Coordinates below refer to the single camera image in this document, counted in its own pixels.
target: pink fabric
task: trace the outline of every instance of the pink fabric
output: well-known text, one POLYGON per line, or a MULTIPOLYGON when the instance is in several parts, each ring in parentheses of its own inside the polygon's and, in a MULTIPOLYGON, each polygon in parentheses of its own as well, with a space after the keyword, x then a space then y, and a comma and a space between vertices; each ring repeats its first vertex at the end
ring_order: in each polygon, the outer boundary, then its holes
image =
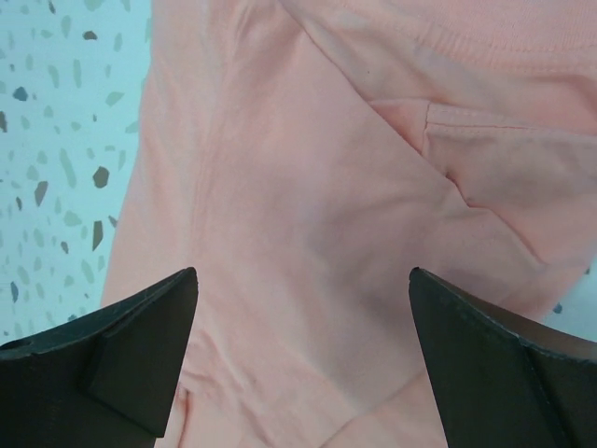
POLYGON ((104 304, 189 265, 181 448, 445 447, 424 267, 539 318, 597 245, 594 0, 154 1, 104 304))

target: white speckled surface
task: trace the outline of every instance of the white speckled surface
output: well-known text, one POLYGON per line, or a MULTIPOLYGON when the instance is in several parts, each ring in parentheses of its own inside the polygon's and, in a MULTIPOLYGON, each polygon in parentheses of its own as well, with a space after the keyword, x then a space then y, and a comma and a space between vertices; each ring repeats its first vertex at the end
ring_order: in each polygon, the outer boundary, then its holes
MULTIPOLYGON (((99 304, 149 17, 149 1, 0 0, 0 343, 99 304)), ((596 293, 597 266, 546 322, 597 341, 596 293)))

